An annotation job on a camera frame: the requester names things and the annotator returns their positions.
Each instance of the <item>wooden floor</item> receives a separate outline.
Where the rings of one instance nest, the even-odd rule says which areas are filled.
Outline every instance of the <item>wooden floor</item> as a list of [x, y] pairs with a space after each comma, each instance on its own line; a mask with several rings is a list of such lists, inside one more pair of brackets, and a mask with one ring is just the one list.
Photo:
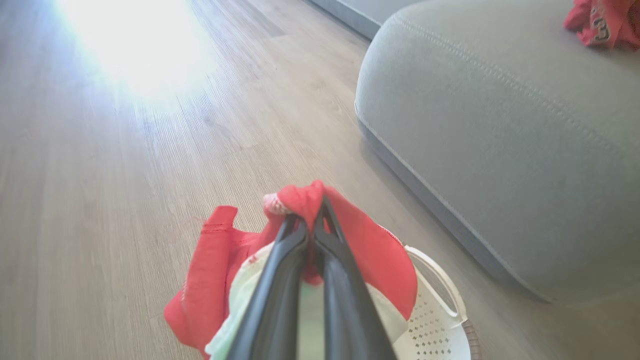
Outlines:
[[164, 305], [218, 204], [320, 178], [460, 287], [486, 359], [640, 359], [638, 291], [495, 284], [363, 142], [367, 41], [305, 0], [0, 2], [0, 359], [198, 359]]

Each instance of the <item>gray sofa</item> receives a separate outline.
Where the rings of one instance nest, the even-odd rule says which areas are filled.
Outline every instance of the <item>gray sofa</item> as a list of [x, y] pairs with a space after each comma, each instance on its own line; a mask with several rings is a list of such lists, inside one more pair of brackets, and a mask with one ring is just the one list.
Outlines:
[[373, 149], [487, 271], [579, 302], [640, 280], [640, 53], [587, 49], [556, 0], [431, 0], [364, 58]]

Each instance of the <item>laundry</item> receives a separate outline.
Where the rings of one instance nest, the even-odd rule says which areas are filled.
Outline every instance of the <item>laundry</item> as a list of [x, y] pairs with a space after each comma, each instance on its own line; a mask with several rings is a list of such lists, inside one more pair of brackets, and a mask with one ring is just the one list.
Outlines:
[[591, 47], [629, 51], [640, 48], [640, 1], [574, 0], [564, 28]]
[[[332, 203], [364, 281], [409, 319], [417, 278], [402, 244], [338, 191], [314, 181], [302, 188], [286, 186], [277, 194], [265, 196], [268, 222], [261, 233], [233, 228], [237, 208], [219, 206], [214, 210], [202, 227], [182, 289], [164, 309], [164, 318], [181, 343], [209, 358], [205, 346], [230, 314], [230, 288], [241, 265], [273, 242], [286, 214], [295, 213], [313, 224], [323, 196]], [[321, 283], [312, 266], [307, 267], [305, 280]]]
[[[247, 259], [238, 270], [229, 293], [229, 316], [205, 347], [205, 352], [211, 356], [210, 360], [227, 358], [230, 346], [272, 248], [273, 243], [270, 243], [260, 249], [250, 259]], [[394, 342], [407, 330], [406, 319], [375, 287], [367, 284], [367, 289], [389, 340]], [[324, 359], [324, 285], [311, 285], [303, 282], [300, 292], [297, 358], [322, 360]]]

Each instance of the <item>baseboard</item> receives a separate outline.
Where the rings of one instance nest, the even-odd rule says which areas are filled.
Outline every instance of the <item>baseboard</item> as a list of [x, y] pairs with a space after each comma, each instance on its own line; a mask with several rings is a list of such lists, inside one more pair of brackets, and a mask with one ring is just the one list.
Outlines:
[[372, 40], [380, 29], [380, 24], [339, 0], [311, 1], [369, 40]]

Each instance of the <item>pink fabric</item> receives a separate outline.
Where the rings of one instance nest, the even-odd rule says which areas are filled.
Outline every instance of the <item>pink fabric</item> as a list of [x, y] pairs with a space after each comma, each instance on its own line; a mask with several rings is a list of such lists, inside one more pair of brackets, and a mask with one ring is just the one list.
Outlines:
[[[184, 286], [164, 309], [164, 318], [181, 343], [197, 348], [207, 359], [204, 347], [229, 314], [229, 289], [242, 263], [275, 239], [286, 213], [298, 214], [313, 224], [323, 195], [332, 203], [365, 282], [409, 319], [417, 296], [417, 278], [403, 246], [338, 191], [314, 181], [303, 188], [286, 186], [277, 195], [266, 196], [268, 222], [261, 233], [233, 228], [237, 209], [232, 206], [214, 210], [202, 227]], [[322, 280], [311, 263], [305, 280]]]
[[640, 1], [574, 0], [564, 28], [591, 47], [629, 51], [640, 48]]

